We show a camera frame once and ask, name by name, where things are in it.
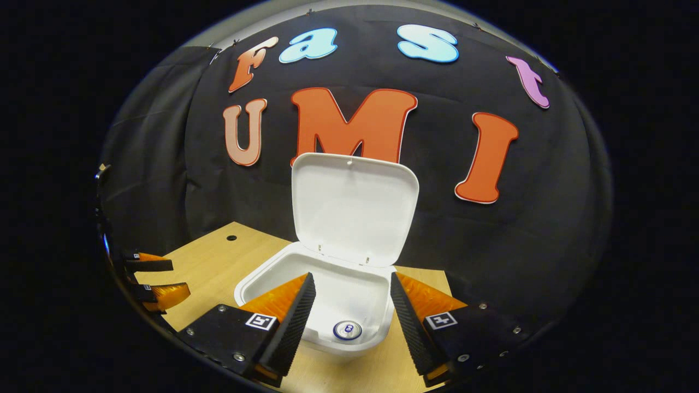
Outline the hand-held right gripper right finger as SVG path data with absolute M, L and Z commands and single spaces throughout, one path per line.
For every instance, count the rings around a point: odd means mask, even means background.
M 537 324 L 478 298 L 466 301 L 394 272 L 390 294 L 424 385 L 454 385 L 504 366 L 538 334 Z

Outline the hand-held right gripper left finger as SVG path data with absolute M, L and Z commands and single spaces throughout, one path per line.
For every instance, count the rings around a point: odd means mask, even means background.
M 177 337 L 220 368 L 279 388 L 289 374 L 315 298 L 314 276 L 307 272 L 240 307 L 214 306 Z

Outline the silver pop can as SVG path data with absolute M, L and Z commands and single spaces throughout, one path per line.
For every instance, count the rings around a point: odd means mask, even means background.
M 343 320 L 334 325 L 332 332 L 341 341 L 354 341 L 362 335 L 363 328 L 356 321 Z

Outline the white desktop garbage bin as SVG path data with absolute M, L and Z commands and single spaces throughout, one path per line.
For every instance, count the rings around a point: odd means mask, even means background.
M 409 234 L 419 182 L 406 166 L 378 159 L 304 153 L 292 165 L 297 241 L 237 284 L 239 305 L 310 272 L 316 298 L 302 339 L 335 356 L 364 356 L 386 338 L 394 315 L 391 275 Z M 335 338 L 343 320 L 363 328 Z

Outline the wooden desktop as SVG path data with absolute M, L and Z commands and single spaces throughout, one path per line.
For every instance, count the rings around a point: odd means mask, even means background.
M 237 222 L 165 255 L 172 271 L 138 272 L 145 284 L 187 283 L 190 296 L 169 309 L 165 321 L 176 331 L 219 303 L 237 306 L 235 286 L 289 241 Z M 399 319 L 392 316 L 387 337 L 364 356 L 343 358 L 302 342 L 282 393 L 425 393 L 405 343 Z

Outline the black backdrop cloth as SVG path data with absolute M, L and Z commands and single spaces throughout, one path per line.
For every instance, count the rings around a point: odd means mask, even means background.
M 400 266 L 547 326 L 601 259 L 612 174 L 592 115 L 542 55 L 436 0 L 275 0 L 177 48 L 106 134 L 115 238 L 167 254 L 230 222 L 297 241 L 291 162 L 417 176 Z

